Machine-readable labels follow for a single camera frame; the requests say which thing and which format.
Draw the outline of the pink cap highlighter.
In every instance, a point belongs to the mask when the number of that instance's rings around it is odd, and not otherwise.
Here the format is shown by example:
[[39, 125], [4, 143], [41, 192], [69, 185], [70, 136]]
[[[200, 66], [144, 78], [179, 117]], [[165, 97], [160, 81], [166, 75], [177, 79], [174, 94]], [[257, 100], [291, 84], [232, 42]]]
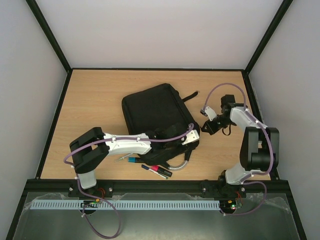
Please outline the pink cap highlighter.
[[172, 172], [171, 171], [168, 171], [167, 169], [161, 167], [161, 166], [158, 166], [158, 165], [153, 165], [150, 167], [152, 170], [156, 171], [157, 173], [160, 173], [166, 177], [171, 177], [172, 176]]

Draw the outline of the blue cap whiteboard marker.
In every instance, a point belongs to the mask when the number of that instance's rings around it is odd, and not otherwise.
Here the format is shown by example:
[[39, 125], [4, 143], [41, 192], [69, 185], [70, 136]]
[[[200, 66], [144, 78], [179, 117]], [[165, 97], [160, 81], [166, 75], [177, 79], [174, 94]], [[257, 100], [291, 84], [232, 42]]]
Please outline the blue cap whiteboard marker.
[[166, 179], [166, 180], [168, 179], [168, 177], [167, 177], [167, 176], [162, 175], [162, 174], [160, 174], [160, 173], [156, 172], [155, 170], [153, 170], [153, 169], [149, 168], [148, 166], [146, 166], [146, 165], [144, 165], [144, 164], [142, 164], [142, 165], [141, 165], [141, 167], [142, 167], [143, 169], [145, 169], [145, 170], [148, 170], [148, 171], [150, 171], [150, 172], [152, 172], [152, 173], [154, 173], [154, 174], [156, 174], [156, 175], [158, 175], [158, 176], [160, 176], [160, 177], [162, 177], [162, 178]]

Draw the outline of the blue cap highlighter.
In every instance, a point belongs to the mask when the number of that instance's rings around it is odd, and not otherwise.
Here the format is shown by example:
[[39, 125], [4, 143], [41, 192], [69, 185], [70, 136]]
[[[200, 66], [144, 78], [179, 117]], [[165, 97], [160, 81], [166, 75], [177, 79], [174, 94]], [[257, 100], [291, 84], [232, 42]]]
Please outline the blue cap highlighter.
[[143, 164], [143, 163], [144, 163], [144, 160], [142, 160], [142, 159], [139, 158], [139, 157], [129, 157], [129, 158], [128, 158], [128, 162], [129, 162], [129, 163], [141, 163], [141, 164]]

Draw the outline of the black backpack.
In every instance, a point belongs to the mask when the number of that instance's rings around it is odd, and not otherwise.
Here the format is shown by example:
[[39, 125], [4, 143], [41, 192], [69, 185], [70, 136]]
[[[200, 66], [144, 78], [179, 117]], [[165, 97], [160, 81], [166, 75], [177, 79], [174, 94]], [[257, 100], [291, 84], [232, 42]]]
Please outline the black backpack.
[[[172, 85], [163, 83], [125, 96], [121, 106], [128, 133], [137, 135], [148, 131], [163, 132], [176, 126], [179, 133], [183, 134], [188, 126], [193, 124], [193, 130], [197, 130], [200, 136], [200, 126], [185, 105], [186, 101], [197, 95], [198, 92], [195, 91], [181, 98]], [[169, 171], [182, 170], [188, 164], [192, 151], [198, 147], [199, 143], [200, 140], [187, 144], [183, 153], [158, 165]]]

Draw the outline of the silver green tip pen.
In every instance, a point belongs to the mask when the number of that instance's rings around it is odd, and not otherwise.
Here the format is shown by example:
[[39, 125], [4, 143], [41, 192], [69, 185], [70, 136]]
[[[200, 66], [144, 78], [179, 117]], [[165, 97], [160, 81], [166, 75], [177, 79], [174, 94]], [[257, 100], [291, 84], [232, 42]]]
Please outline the silver green tip pen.
[[122, 161], [122, 160], [127, 159], [127, 158], [130, 157], [130, 156], [131, 156], [131, 154], [124, 155], [124, 156], [120, 157], [119, 159], [114, 160], [114, 162], [115, 162], [115, 163], [120, 162], [120, 161]]

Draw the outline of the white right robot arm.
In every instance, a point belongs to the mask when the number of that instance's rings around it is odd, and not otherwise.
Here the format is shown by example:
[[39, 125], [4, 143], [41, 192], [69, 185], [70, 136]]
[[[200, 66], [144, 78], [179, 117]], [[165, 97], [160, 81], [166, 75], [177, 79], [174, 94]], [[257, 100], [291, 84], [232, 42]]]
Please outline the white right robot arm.
[[275, 127], [268, 127], [252, 115], [245, 103], [236, 103], [235, 96], [226, 94], [221, 99], [221, 114], [207, 104], [200, 113], [208, 120], [201, 127], [202, 132], [214, 135], [230, 126], [243, 130], [239, 152], [239, 163], [224, 170], [218, 177], [218, 191], [229, 196], [236, 186], [255, 175], [268, 175], [278, 164], [280, 133]]

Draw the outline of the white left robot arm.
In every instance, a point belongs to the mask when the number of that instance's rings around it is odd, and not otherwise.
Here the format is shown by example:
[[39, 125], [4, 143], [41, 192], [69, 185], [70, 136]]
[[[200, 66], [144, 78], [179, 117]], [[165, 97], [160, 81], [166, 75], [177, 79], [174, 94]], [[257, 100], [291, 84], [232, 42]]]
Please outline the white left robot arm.
[[165, 131], [114, 135], [94, 127], [69, 144], [70, 153], [64, 162], [74, 168], [81, 188], [90, 189], [97, 184], [95, 169], [106, 157], [137, 154], [147, 165], [160, 165], [185, 151], [193, 128], [190, 124], [182, 134], [173, 125]]

